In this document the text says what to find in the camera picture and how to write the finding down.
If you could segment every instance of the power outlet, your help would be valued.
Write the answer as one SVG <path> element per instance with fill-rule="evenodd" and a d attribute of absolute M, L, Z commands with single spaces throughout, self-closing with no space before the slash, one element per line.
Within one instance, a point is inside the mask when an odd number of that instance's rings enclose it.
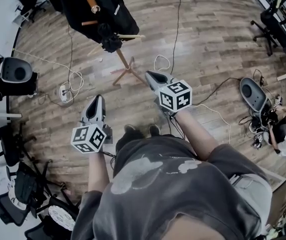
<path fill-rule="evenodd" d="M 67 102 L 67 90 L 68 89 L 66 85 L 62 85 L 59 88 L 59 95 L 60 95 L 62 102 Z"/>

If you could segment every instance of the cube with fiducial markers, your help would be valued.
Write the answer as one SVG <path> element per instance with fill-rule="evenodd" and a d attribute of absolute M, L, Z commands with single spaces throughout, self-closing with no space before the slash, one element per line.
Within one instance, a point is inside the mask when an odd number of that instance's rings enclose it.
<path fill-rule="evenodd" d="M 184 80 L 170 83 L 158 90 L 158 98 L 162 107 L 175 113 L 192 105 L 192 87 Z"/>
<path fill-rule="evenodd" d="M 83 154 L 97 153 L 106 138 L 106 134 L 97 124 L 73 129 L 71 145 Z"/>

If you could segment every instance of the wooden tripod base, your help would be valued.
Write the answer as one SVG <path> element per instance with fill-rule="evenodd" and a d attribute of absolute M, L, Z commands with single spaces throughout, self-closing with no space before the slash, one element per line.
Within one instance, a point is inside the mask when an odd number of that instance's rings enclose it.
<path fill-rule="evenodd" d="M 143 84 L 145 84 L 146 86 L 148 86 L 147 82 L 144 81 L 135 71 L 133 71 L 132 69 L 132 63 L 134 62 L 134 57 L 131 57 L 131 60 L 129 61 L 129 64 L 127 64 L 127 61 L 124 58 L 124 55 L 122 53 L 122 51 L 120 49 L 116 50 L 117 55 L 119 56 L 119 58 L 121 59 L 122 63 L 125 66 L 125 70 L 124 72 L 122 72 L 120 74 L 119 77 L 117 77 L 117 79 L 113 82 L 113 85 L 115 86 L 117 84 L 117 82 L 127 73 L 132 73 L 138 80 L 140 80 Z"/>

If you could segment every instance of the skin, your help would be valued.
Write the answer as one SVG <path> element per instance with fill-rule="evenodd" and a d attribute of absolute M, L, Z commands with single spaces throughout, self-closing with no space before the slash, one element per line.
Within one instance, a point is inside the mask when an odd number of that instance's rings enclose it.
<path fill-rule="evenodd" d="M 179 111 L 176 120 L 201 161 L 206 161 L 218 142 L 186 110 Z M 88 191 L 103 192 L 109 183 L 106 161 L 102 153 L 89 156 Z M 204 223 L 186 215 L 175 218 L 163 240 L 224 240 L 224 237 Z"/>
<path fill-rule="evenodd" d="M 283 112 L 283 113 L 286 114 L 286 106 L 277 106 L 276 111 Z M 277 146 L 277 143 L 276 143 L 276 140 L 275 140 L 275 136 L 274 136 L 274 133 L 273 133 L 273 126 L 269 122 L 268 122 L 267 125 L 268 125 L 269 135 L 271 136 L 272 146 L 276 150 L 276 149 L 278 149 L 278 146 Z"/>

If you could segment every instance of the black shoe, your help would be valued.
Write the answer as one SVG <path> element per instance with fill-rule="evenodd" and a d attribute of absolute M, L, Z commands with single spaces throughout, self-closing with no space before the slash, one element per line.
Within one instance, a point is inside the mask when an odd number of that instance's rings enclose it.
<path fill-rule="evenodd" d="M 131 124 L 126 124 L 124 126 L 124 131 L 127 132 L 132 132 L 132 131 L 136 131 L 135 127 L 133 127 Z"/>
<path fill-rule="evenodd" d="M 151 124 L 149 126 L 149 134 L 151 134 L 151 137 L 154 136 L 160 136 L 161 135 L 161 130 L 159 129 L 159 127 L 155 124 Z"/>

